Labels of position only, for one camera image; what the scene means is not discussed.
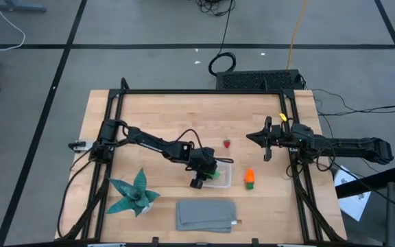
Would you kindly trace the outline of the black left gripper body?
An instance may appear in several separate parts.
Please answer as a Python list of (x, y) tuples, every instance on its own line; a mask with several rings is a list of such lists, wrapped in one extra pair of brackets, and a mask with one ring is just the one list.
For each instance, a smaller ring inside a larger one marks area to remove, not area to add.
[(217, 169), (214, 153), (215, 150), (208, 147), (191, 150), (190, 162), (187, 164), (186, 170), (203, 174), (207, 178), (214, 178)]

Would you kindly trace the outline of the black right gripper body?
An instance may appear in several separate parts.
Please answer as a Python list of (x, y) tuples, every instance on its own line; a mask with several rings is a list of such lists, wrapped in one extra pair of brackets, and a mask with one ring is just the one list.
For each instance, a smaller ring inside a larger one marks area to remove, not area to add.
[(280, 125), (273, 125), (272, 118), (267, 116), (264, 123), (265, 133), (265, 154), (264, 161), (270, 161), (272, 157), (272, 146), (280, 146), (280, 142), (283, 142), (286, 138), (285, 133)]

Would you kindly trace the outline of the orange toy carrot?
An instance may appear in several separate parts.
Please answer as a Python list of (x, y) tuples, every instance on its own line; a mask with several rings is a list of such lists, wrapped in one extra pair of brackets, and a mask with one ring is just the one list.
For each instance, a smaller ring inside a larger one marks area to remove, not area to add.
[(244, 180), (245, 180), (246, 189), (248, 190), (254, 189), (255, 175), (254, 175), (254, 170), (252, 168), (249, 168), (247, 170)]

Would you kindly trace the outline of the clear plastic tupperware container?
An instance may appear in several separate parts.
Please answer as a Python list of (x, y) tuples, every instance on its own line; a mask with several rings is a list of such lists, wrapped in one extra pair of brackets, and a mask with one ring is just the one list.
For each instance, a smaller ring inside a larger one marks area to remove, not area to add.
[(217, 169), (216, 174), (218, 177), (213, 179), (207, 178), (202, 187), (212, 189), (227, 189), (232, 183), (232, 165), (230, 163), (216, 162)]

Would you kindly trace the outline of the grey folded cloth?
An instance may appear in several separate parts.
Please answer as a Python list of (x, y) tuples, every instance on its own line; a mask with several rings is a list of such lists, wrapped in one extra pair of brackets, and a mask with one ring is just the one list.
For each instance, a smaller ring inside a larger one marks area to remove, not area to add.
[(176, 203), (177, 231), (230, 233), (237, 223), (235, 203), (229, 200), (180, 200)]

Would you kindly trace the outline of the black computer case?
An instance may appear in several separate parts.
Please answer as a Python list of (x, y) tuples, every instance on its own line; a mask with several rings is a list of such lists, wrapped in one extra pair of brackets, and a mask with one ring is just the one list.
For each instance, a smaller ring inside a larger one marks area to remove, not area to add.
[(217, 73), (218, 90), (304, 89), (303, 76), (297, 69), (266, 71), (226, 71)]

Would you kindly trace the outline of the green artificial potted plant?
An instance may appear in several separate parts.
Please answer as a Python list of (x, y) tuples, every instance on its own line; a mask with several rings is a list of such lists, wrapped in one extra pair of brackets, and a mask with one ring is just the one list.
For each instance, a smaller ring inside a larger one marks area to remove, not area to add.
[(147, 189), (147, 177), (143, 168), (135, 176), (132, 185), (123, 180), (112, 178), (109, 179), (109, 182), (123, 197), (109, 207), (107, 214), (131, 210), (134, 212), (134, 216), (138, 217), (150, 210), (154, 201), (160, 197), (159, 193)]

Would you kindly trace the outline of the white paper sheet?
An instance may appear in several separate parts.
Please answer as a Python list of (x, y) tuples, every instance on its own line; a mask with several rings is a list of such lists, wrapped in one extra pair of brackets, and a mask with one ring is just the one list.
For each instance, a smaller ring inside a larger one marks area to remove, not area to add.
[[(334, 175), (334, 185), (340, 185), (356, 181), (356, 176), (344, 167), (344, 170), (339, 169)], [(339, 207), (342, 212), (350, 216), (357, 222), (360, 221), (363, 211), (368, 203), (371, 192), (360, 193), (355, 196), (339, 199)]]

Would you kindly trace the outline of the black metal bar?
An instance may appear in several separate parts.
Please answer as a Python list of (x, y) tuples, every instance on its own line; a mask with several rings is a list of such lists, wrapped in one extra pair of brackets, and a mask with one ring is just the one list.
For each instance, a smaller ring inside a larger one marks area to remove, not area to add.
[(395, 183), (395, 168), (365, 178), (356, 178), (337, 186), (335, 190), (337, 197), (341, 199), (386, 188), (388, 183)]

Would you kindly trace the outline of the black aluminium table frame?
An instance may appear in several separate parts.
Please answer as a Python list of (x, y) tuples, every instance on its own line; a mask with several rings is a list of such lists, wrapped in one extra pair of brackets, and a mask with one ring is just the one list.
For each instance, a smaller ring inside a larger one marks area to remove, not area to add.
[[(193, 177), (184, 165), (171, 163), (159, 153), (137, 145), (116, 150), (111, 165), (89, 163), (79, 158), (72, 170), (74, 181), (67, 192), (60, 229), (68, 234), (86, 208), (91, 187), (104, 175), (133, 181), (143, 168), (149, 189), (160, 197), (138, 217), (131, 211), (107, 214), (119, 193), (109, 187), (88, 222), (92, 242), (121, 242), (126, 245), (187, 244), (298, 244), (305, 234), (300, 226), (298, 202), (292, 180), (286, 175), (289, 153), (275, 148), (264, 161), (262, 149), (247, 134), (259, 131), (267, 116), (280, 122), (281, 100), (275, 93), (229, 93), (216, 90), (129, 90), (121, 98), (113, 91), (92, 91), (80, 136), (93, 140), (102, 121), (122, 120), (167, 141), (181, 138), (212, 147), (217, 156), (234, 160), (232, 184), (227, 189), (193, 189)], [(224, 139), (230, 139), (225, 148)], [(254, 170), (254, 189), (248, 190), (245, 175)], [(230, 233), (176, 230), (176, 203), (182, 199), (225, 199), (236, 205), (238, 223)]]

